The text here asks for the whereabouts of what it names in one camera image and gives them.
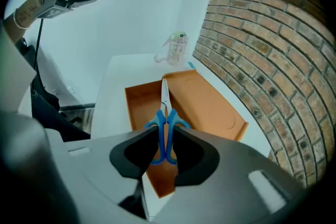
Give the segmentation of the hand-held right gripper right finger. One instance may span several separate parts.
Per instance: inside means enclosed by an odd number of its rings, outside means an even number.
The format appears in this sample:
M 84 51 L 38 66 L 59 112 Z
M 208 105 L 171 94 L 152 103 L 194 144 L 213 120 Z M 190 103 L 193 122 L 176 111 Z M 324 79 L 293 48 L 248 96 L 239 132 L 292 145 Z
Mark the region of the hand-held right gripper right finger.
M 175 127 L 175 191 L 156 223 L 282 223 L 305 191 L 252 147 Z

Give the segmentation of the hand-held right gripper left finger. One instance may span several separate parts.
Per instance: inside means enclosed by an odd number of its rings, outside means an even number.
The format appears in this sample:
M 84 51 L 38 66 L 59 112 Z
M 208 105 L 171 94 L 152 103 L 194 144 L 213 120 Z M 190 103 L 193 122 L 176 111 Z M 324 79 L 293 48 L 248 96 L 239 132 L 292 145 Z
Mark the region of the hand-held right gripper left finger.
M 158 149 L 157 127 L 64 142 L 47 129 L 57 177 L 77 220 L 147 220 L 142 176 Z

